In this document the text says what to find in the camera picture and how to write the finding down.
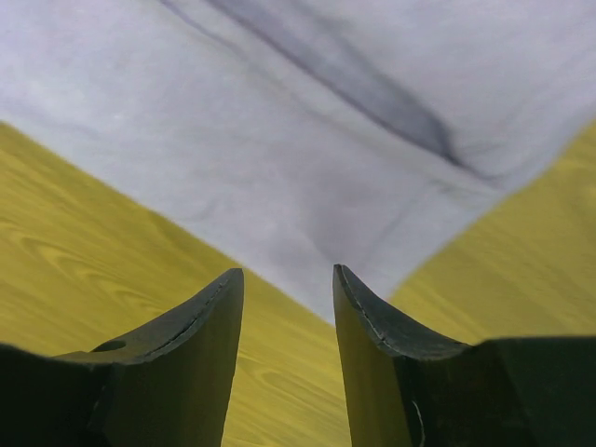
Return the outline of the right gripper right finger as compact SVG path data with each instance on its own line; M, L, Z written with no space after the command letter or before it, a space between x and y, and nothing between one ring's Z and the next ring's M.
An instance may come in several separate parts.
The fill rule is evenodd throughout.
M595 340L467 345L410 318L350 269L333 307L355 446L591 446Z

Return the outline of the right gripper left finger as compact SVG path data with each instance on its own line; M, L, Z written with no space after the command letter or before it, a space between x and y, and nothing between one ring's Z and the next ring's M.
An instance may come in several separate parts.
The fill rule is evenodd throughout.
M1 347L5 446L218 446L237 363L240 269L89 352Z

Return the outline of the purple t shirt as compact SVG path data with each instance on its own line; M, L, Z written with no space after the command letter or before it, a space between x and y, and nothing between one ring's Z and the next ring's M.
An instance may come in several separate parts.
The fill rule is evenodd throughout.
M1 118L326 320L595 117L591 1L5 1Z

